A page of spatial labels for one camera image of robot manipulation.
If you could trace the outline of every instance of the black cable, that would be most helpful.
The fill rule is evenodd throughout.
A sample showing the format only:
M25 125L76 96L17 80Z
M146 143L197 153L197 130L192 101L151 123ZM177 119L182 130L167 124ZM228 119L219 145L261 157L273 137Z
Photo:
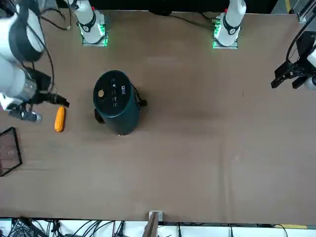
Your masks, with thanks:
M45 14L46 12L49 12L49 11L56 11L56 12L60 15L60 17L63 18L64 21L66 20L65 15L64 15L60 10L55 9L55 8L51 8L51 7L46 8L46 9L43 10L40 14L43 15L43 14Z
M95 237L95 232L96 232L96 229L99 227L99 225L101 224L101 222L99 222L95 227L94 227L94 232L93 232L93 237Z
M139 93L138 93L138 90L136 89L136 87L132 84L133 86L133 89L134 89L134 93L135 93L135 96L138 97L138 100L139 100L139 106L140 107L145 107L147 106L147 100L143 100L142 97L140 97Z
M57 24L55 24L55 23L52 22L51 20L47 19L46 17L41 16L41 19L43 19L44 21L49 22L49 23L52 24L54 27L56 27L56 28L58 28L58 29L60 29L60 30L62 30L62 31L67 31L67 30L68 30L67 28L63 28L63 27L61 27L61 26L58 26Z
M41 228L41 230L42 230L43 233L45 234L45 230L44 230L43 226L41 226L40 222L38 222L37 220L33 220L33 221L35 221L36 223L39 224L39 227Z
M296 52L296 50L297 50L297 47L296 47L296 49L293 51L292 55L289 57L288 60L291 60L291 58L293 57L293 55L294 55L294 53Z
M53 61L50 57L49 51L46 47L46 45L43 43L43 41L40 39L40 37L36 34L36 32L33 30L33 28L29 25L28 22L24 22L21 17L20 14L17 12L14 3L12 2L12 0L9 0L9 2L12 4L13 6L13 11L14 13L18 16L18 19L27 27L29 27L29 29L32 31L32 33L36 36L36 38L40 41L40 43L42 44L42 46L44 47L44 49L46 50L46 53L48 55L49 58L49 62L50 62L50 66L51 66L51 88L48 90L49 93L52 92L54 85L55 85L55 72L54 72L54 65L53 65Z
M178 223L178 237L182 237L180 223Z
M84 224L72 235L72 237L74 237L74 236L78 233L79 230L81 230L86 224L90 223L91 221L87 221L86 223L84 223Z
M234 233L233 233L233 227L231 225L231 236L230 237L234 237Z
M120 222L119 226L118 226L118 230L115 232L115 234L113 235L113 237L117 237L118 232L120 230L121 225L123 224L123 221Z
M70 27L71 27L71 10L70 10L70 5L69 5L69 0L67 0L67 4L68 4L69 20L70 20Z
M180 17L180 16L170 15L169 17L177 18L177 19L186 21L186 22L188 22L188 23L190 23L190 24L192 24L192 25L203 27L203 28L205 28L205 29L209 29L209 30L214 30L214 29L215 29L215 26L212 27L212 26L204 25L204 24L201 24L201 23L197 23L197 22L194 22L194 21L190 21L190 20L185 19L185 18L182 18L182 17Z
M280 225L280 224L275 224L275 225L272 225L273 227L275 227L275 226L281 226L283 229L284 229L284 232L285 232L285 235L286 235L286 237L288 237L288 235L287 235L287 231L286 231L286 229L284 228L284 226L283 225Z
M102 227L104 227L104 226L106 226L106 225L108 225L108 224L110 224L112 222L114 222L114 221L109 221L109 222L99 226L89 237L92 237L94 235L94 233L96 233L99 229L101 229Z
M290 52L291 52L291 49L293 47L293 45L295 44L295 42L298 40L298 38L301 36L301 34L303 33L303 31L308 27L308 25L311 23L311 21L313 21L313 19L316 17L316 13L314 13L310 19L305 23L305 25L302 27L302 29L297 33L297 35L295 36L295 38L293 39L292 43L290 44L290 47L288 48L287 50L287 53L286 53L286 58L285 58L285 61L286 62L290 62L289 60L289 56L290 56Z
M85 237L87 234L89 234L89 232L100 223L101 221L95 221L92 225L90 225L88 227L88 229L85 230L85 232L83 233L82 237Z
M49 229L50 229L50 225L51 225L52 221L50 220L49 223L47 224L47 228L46 228L46 234L49 235Z
M203 12L199 12L199 14L201 14L206 20L208 20L208 21L210 21L210 22L216 22L216 21L219 20L219 19L214 18L214 17L208 17L208 16L206 16Z

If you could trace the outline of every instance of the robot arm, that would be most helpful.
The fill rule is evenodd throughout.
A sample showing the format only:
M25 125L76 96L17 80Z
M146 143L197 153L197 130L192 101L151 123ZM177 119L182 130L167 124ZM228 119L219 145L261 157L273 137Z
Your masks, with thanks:
M89 0L64 0L75 11L82 37L90 44L99 42L105 33L100 30L104 25L104 15L92 9Z
M40 26L40 10L34 0L20 0L10 18L0 20L0 54L8 61L34 62L40 59L43 45L26 22L45 43Z
M246 9L244 0L230 0L227 12L217 17L221 24L214 37L221 45L231 46L237 40Z
M44 44L38 4L34 0L17 1L15 14L0 20L0 103L14 117L40 121L41 115L33 112L32 106L43 101L69 106L66 99L47 92L49 76L16 65L18 61L39 60Z

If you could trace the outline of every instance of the tabletop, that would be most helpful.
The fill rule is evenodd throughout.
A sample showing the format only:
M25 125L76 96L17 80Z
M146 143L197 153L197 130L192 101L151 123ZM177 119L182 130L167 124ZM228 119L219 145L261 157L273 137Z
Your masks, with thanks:
M295 15L245 15L238 50L212 49L208 29L141 11L111 12L108 47L82 46L74 25L42 26L70 102L65 131L54 131L58 106L35 106L39 124L0 112L23 160L0 178L0 216L145 220L161 210L165 221L316 223L316 94L270 86ZM46 55L35 68L50 75ZM94 118L93 88L109 70L148 101L126 136Z

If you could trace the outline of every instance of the yellow corn toy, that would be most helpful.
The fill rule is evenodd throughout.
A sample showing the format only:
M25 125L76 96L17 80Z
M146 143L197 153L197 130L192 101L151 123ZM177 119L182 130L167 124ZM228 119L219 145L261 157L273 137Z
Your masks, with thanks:
M65 126L65 116L66 116L66 109L64 107L59 107L56 120L55 120L55 131L62 132Z

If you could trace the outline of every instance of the wire mesh basket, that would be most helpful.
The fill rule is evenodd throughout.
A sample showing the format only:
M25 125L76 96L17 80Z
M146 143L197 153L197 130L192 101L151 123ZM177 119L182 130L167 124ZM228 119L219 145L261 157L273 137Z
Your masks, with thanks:
M15 127L0 133L0 177L22 164Z

